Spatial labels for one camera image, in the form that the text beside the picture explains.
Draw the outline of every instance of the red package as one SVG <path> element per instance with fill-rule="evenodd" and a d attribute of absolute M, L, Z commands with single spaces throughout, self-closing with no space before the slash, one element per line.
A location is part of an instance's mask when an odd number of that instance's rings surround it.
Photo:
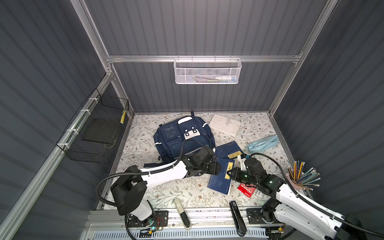
<path fill-rule="evenodd" d="M 256 190 L 256 188 L 253 188 L 253 187 L 246 187 L 244 183 L 240 184 L 240 186 L 237 189 L 247 197 L 251 197 L 253 192 Z"/>

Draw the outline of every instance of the black wire basket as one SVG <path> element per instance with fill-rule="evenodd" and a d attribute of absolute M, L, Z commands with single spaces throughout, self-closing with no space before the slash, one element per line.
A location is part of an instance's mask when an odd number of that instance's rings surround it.
<path fill-rule="evenodd" d="M 63 132 L 62 136 L 70 131 L 66 143 L 57 142 L 57 146 L 74 161 L 114 161 L 129 121 L 128 106 L 127 99 L 99 95 L 87 110 L 81 110 L 75 127 Z"/>

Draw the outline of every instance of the blue notebook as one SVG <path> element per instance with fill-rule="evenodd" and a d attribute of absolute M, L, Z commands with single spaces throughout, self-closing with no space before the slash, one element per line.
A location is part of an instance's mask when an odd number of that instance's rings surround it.
<path fill-rule="evenodd" d="M 231 178 L 227 174 L 235 165 L 237 155 L 242 154 L 243 151 L 235 141 L 218 146 L 215 151 L 217 161 L 220 164 L 220 172 L 218 175 L 211 175 L 208 182 L 208 188 L 228 194 L 231 186 Z"/>

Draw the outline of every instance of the floral tablecloth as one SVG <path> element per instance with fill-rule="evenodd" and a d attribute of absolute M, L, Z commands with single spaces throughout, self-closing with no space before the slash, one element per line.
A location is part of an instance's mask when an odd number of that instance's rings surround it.
<path fill-rule="evenodd" d="M 210 122 L 213 115 L 195 114 L 195 116 L 201 117 L 207 123 Z M 247 152 L 246 146 L 248 143 L 276 134 L 267 113 L 223 113 L 220 115 L 240 121 L 241 128 L 236 137 L 212 130 L 216 146 L 236 141 L 239 147 Z M 116 172 L 124 172 L 131 165 L 142 168 L 145 163 L 158 162 L 159 153 L 155 147 L 153 135 L 157 131 L 159 124 L 173 121 L 181 116 L 183 114 L 135 115 Z M 288 160 L 280 143 L 265 151 L 264 154 L 276 159 L 283 169 L 286 169 Z M 268 173 L 281 176 L 278 167 L 271 160 L 265 157 L 258 157 L 258 160 L 262 162 L 264 169 Z M 239 206 L 259 206 L 265 202 L 254 195 L 248 198 L 240 193 L 237 190 L 240 184 L 234 181 L 231 183 L 228 195 L 215 192 L 207 188 L 209 178 L 210 175 L 204 174 L 200 177 L 172 180 L 148 189 L 144 199 L 148 199 L 154 208 L 174 208 L 172 200 L 175 197 L 180 199 L 184 207 L 227 207 L 228 202 L 232 200 L 235 200 Z M 113 201 L 111 193 L 108 194 L 107 199 Z M 104 209 L 115 209 L 115 207 L 105 205 Z"/>

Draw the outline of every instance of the navy blue backpack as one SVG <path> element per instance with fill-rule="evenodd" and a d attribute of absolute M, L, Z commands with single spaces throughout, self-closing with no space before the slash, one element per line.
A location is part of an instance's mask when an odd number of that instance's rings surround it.
<path fill-rule="evenodd" d="M 163 160 L 161 164 L 167 164 L 175 161 L 180 154 L 181 144 L 186 139 L 194 139 L 203 146 L 214 148 L 215 139 L 211 128 L 203 119 L 186 116 L 172 122 L 160 125 L 153 136 L 155 146 Z M 192 152 L 201 146 L 193 141 L 184 144 L 183 153 Z M 146 164 L 145 167 L 154 167 L 158 164 Z"/>

